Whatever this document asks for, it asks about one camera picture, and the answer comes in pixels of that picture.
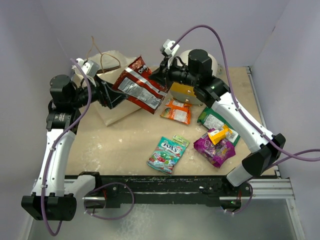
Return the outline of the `red Doritos bag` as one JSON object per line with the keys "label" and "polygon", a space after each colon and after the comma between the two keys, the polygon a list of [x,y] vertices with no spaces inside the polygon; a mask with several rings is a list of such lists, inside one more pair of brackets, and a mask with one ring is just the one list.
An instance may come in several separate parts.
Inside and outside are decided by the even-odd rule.
{"label": "red Doritos bag", "polygon": [[151,69],[141,56],[124,68],[112,86],[128,96],[127,100],[154,114],[168,93],[168,89],[150,79]]}

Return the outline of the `brown Kettle chips bag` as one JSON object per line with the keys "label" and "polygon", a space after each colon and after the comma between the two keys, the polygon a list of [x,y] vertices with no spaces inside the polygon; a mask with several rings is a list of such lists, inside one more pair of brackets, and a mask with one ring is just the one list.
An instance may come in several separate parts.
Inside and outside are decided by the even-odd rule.
{"label": "brown Kettle chips bag", "polygon": [[108,72],[111,72],[111,71],[114,71],[114,70],[117,70],[117,69],[120,69],[121,67],[118,65],[118,66],[113,66],[113,67],[108,67],[108,68],[103,68],[103,69],[99,69],[97,71],[97,75],[98,74],[105,74],[105,73],[108,73]]}

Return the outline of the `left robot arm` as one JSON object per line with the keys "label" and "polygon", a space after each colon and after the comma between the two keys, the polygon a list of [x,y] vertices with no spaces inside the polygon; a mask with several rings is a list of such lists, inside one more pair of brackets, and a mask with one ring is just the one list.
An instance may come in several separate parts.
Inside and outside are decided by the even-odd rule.
{"label": "left robot arm", "polygon": [[51,101],[46,118],[46,149],[39,177],[30,195],[22,197],[21,206],[35,220],[71,221],[76,213],[77,199],[89,193],[98,196],[103,191],[98,172],[82,172],[75,182],[65,187],[65,173],[71,146],[77,135],[79,117],[91,103],[99,102],[113,109],[128,96],[115,91],[113,85],[98,76],[86,87],[77,85],[67,75],[50,80]]}

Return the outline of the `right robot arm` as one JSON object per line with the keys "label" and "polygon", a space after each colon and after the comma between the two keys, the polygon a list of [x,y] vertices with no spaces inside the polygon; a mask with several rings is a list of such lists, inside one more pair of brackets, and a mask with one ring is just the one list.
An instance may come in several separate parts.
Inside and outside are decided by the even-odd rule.
{"label": "right robot arm", "polygon": [[226,175],[227,180],[222,183],[226,195],[235,195],[242,183],[260,176],[280,157],[285,137],[267,130],[238,100],[233,99],[231,85],[213,76],[212,59],[205,50],[191,50],[186,65],[178,64],[179,58],[171,50],[163,49],[161,53],[164,59],[150,79],[168,88],[173,83],[193,87],[196,98],[220,114],[250,150],[250,154]]}

